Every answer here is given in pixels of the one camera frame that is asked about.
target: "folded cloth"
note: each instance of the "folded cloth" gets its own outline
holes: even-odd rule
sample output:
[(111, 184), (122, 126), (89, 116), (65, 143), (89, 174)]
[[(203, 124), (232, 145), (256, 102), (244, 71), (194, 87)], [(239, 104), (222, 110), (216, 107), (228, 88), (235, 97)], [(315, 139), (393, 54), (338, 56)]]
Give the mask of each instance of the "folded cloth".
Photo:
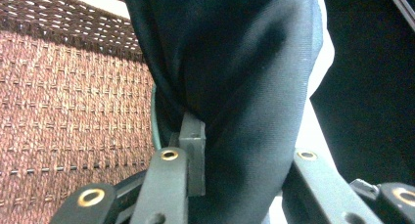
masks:
[[(207, 125), (190, 223), (260, 223), (289, 171), (322, 46), (317, 0), (125, 0), (158, 86), (158, 120)], [(161, 130), (164, 141), (168, 130)]]

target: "dark green fabric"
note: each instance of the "dark green fabric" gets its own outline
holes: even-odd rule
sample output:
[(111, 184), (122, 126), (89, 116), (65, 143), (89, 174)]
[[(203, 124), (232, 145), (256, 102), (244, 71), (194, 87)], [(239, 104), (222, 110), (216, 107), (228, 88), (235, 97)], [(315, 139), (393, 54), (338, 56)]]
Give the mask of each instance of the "dark green fabric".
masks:
[(178, 131), (184, 111), (207, 125), (207, 194), (190, 199), (190, 222), (259, 223), (293, 160), (321, 46), (316, 0), (125, 2), (161, 134)]

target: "woven rattan surface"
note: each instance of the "woven rattan surface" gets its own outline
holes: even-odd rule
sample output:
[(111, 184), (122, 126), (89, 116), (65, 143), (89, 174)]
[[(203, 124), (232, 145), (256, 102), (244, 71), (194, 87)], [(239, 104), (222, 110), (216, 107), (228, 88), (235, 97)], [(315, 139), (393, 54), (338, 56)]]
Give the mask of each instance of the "woven rattan surface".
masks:
[(130, 21), (76, 0), (0, 0), (0, 17), (61, 33), (63, 40), (79, 37), (106, 54), (141, 54)]
[(137, 50), (21, 20), (3, 2), (0, 223), (47, 223), (77, 188), (148, 166), (153, 82)]

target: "dark background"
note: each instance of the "dark background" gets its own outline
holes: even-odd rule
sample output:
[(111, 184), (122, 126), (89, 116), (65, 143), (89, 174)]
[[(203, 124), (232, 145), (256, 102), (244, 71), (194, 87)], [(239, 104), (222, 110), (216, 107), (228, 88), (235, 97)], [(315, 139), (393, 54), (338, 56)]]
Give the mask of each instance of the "dark background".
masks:
[(415, 32), (392, 0), (325, 1), (336, 56), (311, 101), (336, 165), (415, 186)]

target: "brass grommet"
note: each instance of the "brass grommet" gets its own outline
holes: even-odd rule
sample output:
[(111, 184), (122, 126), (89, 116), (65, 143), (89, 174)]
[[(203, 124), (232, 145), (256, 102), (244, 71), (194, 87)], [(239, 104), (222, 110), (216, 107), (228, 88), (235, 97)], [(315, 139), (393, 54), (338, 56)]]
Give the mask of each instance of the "brass grommet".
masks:
[(312, 152), (301, 151), (301, 152), (297, 152), (297, 155), (300, 158), (305, 159), (305, 160), (316, 160), (317, 159), (317, 155)]
[[(398, 200), (415, 207), (415, 193), (414, 192), (408, 191), (404, 188), (395, 188), (392, 190), (392, 193)], [(405, 196), (412, 197), (413, 201), (406, 198)]]
[(161, 159), (163, 160), (174, 160), (179, 157), (179, 153), (174, 150), (165, 150), (161, 153)]
[[(86, 201), (85, 198), (88, 195), (96, 194), (96, 197), (90, 201)], [(104, 198), (105, 192), (102, 189), (88, 189), (85, 192), (81, 193), (78, 198), (78, 205), (87, 207), (92, 206), (100, 202)]]

